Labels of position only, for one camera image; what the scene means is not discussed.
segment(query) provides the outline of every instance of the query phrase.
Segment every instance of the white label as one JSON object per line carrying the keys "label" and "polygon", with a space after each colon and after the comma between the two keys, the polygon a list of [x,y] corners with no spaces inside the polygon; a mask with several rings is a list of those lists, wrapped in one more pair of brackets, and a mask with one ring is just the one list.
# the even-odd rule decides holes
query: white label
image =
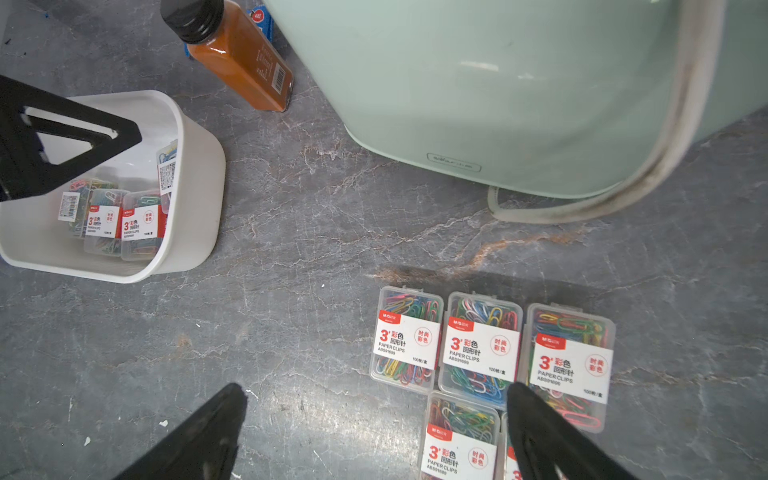
{"label": "white label", "polygon": [[442,480],[493,480],[496,445],[428,424],[422,472]]}
{"label": "white label", "polygon": [[520,332],[452,316],[445,331],[442,361],[514,382],[519,344]]}
{"label": "white label", "polygon": [[115,238],[120,226],[120,207],[91,205],[88,208],[88,220],[85,222],[86,235]]}
{"label": "white label", "polygon": [[157,166],[157,178],[160,179],[160,195],[174,191],[174,177],[176,176],[176,160],[173,159]]}
{"label": "white label", "polygon": [[412,316],[379,311],[373,352],[400,362],[435,369],[440,324]]}
{"label": "white label", "polygon": [[283,92],[283,82],[286,79],[286,71],[279,63],[275,64],[275,74],[272,77],[272,88],[277,90],[277,93]]}
{"label": "white label", "polygon": [[159,232],[159,205],[137,207],[123,212],[123,240],[157,238]]}
{"label": "white label", "polygon": [[605,404],[613,358],[613,350],[539,333],[529,382]]}
{"label": "white label", "polygon": [[80,203],[79,192],[64,192],[61,194],[61,205],[58,208],[58,219],[65,222],[74,222],[78,214],[78,203]]}
{"label": "white label", "polygon": [[506,475],[504,480],[522,480],[522,474],[518,467],[518,457],[512,447],[507,447],[507,465],[505,467]]}

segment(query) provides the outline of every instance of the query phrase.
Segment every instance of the white cord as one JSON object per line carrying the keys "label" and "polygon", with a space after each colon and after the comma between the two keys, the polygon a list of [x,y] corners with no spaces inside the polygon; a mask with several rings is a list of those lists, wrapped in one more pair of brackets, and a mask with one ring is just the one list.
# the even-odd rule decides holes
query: white cord
{"label": "white cord", "polygon": [[648,159],[628,179],[604,194],[549,208],[505,209],[498,188],[488,189],[488,208],[507,222],[567,223],[590,220],[627,207],[670,176],[701,122],[715,75],[727,0],[682,0],[677,60],[667,117]]}

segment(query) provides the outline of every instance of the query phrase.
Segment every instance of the mint green machine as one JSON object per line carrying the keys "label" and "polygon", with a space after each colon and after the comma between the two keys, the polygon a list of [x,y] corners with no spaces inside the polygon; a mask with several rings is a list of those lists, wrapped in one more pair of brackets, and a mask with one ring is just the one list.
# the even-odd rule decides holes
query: mint green machine
{"label": "mint green machine", "polygon": [[554,223],[643,197],[768,103],[768,0],[268,0],[363,147],[509,190]]}

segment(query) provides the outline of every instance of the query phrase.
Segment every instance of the white container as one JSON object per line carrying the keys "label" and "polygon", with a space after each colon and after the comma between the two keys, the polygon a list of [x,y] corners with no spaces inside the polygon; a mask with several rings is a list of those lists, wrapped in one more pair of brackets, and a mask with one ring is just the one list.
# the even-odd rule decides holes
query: white container
{"label": "white container", "polygon": [[[573,307],[559,306],[556,304],[544,305],[542,303],[532,303],[528,306],[527,321],[523,329],[521,341],[520,364],[518,367],[518,381],[528,385],[536,395],[540,396],[557,413],[568,420],[574,427],[585,432],[600,433],[605,427],[605,415],[607,410],[608,386],[611,379],[611,365],[613,361],[614,342],[616,340],[616,325],[609,319],[602,316],[591,315],[576,310]],[[536,351],[536,344],[539,343],[539,336],[555,338],[561,340],[557,347],[547,350],[553,352],[551,356],[540,356],[534,360],[533,355]],[[592,350],[585,352],[582,349],[573,351],[571,344],[586,344],[592,348],[603,350],[604,357],[600,351]],[[561,358],[568,359],[567,362],[558,366]],[[602,359],[600,361],[599,372],[595,371],[594,378],[601,379],[601,385],[605,387],[605,393],[595,392],[597,390],[594,384],[583,383],[583,379],[592,378],[589,375],[579,377],[574,375],[574,371],[584,372],[590,368],[597,368],[591,365],[591,360]],[[557,380],[565,392],[557,390],[558,387],[546,383],[542,385],[536,380],[537,372],[541,371],[546,375],[548,381]],[[562,378],[570,379],[567,382],[561,382]],[[595,401],[599,395],[603,402]]]}
{"label": "white container", "polygon": [[[385,286],[382,288],[379,294],[379,316],[377,317],[376,334],[373,336],[373,351],[369,369],[372,379],[423,395],[429,394],[435,388],[435,370],[437,354],[440,350],[440,329],[444,305],[440,295],[405,287]],[[382,312],[397,315],[396,321],[399,325],[393,326],[393,330],[389,330],[389,324],[381,321],[384,318]],[[413,329],[418,326],[414,326],[413,329],[404,327],[403,324],[406,323],[407,317],[429,323],[426,328],[432,332],[431,346],[434,358],[423,360],[423,364],[406,362],[403,358],[397,360],[396,356],[385,355],[377,350],[377,346],[382,343],[396,342],[395,335],[398,334],[400,345],[412,345],[414,343],[412,342],[412,339],[415,339]]]}
{"label": "white container", "polygon": [[500,423],[490,407],[443,392],[430,393],[416,478],[493,480]]}
{"label": "white container", "polygon": [[[506,410],[507,387],[517,375],[523,309],[517,303],[497,300],[492,296],[453,292],[448,297],[447,315],[448,319],[443,322],[438,387],[459,398]],[[461,321],[486,326],[475,326],[474,331],[462,334],[451,328]],[[501,339],[504,341],[503,348],[499,343]],[[456,359],[451,362],[452,355],[463,355],[470,360]],[[458,366],[457,362],[467,362],[467,366]],[[485,368],[493,368],[493,375]]]}
{"label": "white container", "polygon": [[[162,246],[149,262],[124,262],[119,257],[85,253],[83,241],[71,238],[68,223],[57,220],[55,214],[62,192],[69,187],[70,182],[66,182],[49,194],[0,204],[3,260],[13,266],[116,283],[135,283],[156,273],[180,272],[200,265],[214,248],[219,231],[225,167],[219,141],[159,91],[88,95],[72,100],[135,121],[142,137],[138,145],[83,177],[108,177],[131,191],[156,188],[155,155],[178,139],[175,190]],[[106,131],[47,112],[30,109],[28,113]],[[53,164],[88,149],[85,142],[44,134],[40,137]]]}

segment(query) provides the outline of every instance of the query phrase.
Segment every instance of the logo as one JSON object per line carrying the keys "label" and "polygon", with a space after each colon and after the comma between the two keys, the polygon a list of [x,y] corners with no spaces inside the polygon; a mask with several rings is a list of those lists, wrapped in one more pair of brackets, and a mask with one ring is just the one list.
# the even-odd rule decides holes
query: logo
{"label": "logo", "polygon": [[432,343],[432,332],[430,332],[429,329],[422,327],[416,330],[416,333],[414,334],[413,338],[416,340],[416,343],[418,343],[419,345],[427,346],[430,343]]}
{"label": "logo", "polygon": [[461,168],[463,170],[470,170],[473,172],[479,172],[482,167],[472,162],[456,160],[455,158],[443,157],[442,155],[427,154],[427,159],[435,162],[436,164],[443,164],[449,167]]}

